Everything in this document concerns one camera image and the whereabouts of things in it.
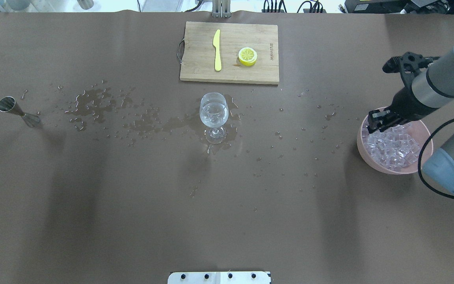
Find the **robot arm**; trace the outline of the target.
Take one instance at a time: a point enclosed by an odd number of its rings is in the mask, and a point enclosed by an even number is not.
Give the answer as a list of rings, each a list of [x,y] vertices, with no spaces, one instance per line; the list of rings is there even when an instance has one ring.
[[[400,74],[404,87],[394,95],[389,106],[368,113],[369,134],[421,120],[454,100],[454,46],[444,56],[413,52],[393,56],[382,70]],[[454,119],[444,122],[425,139],[417,160],[417,173],[431,191],[454,200],[454,134],[423,162],[429,142],[451,123]]]

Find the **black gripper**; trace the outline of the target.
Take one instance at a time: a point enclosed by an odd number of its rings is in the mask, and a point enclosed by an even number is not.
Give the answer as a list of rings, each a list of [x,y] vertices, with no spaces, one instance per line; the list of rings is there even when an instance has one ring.
[[[401,56],[393,56],[385,62],[382,67],[383,72],[399,73],[404,87],[394,95],[392,103],[388,107],[368,113],[367,131],[369,134],[376,131],[384,132],[391,127],[420,120],[438,109],[421,102],[411,86],[419,75],[423,75],[422,79],[424,83],[427,83],[425,72],[439,58],[439,56],[422,56],[406,52]]]

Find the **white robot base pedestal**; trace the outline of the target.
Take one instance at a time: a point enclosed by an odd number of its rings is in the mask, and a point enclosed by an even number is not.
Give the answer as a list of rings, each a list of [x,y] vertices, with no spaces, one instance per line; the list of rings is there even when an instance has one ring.
[[[272,277],[266,271],[197,271],[175,272],[167,279],[168,284],[271,284]]]

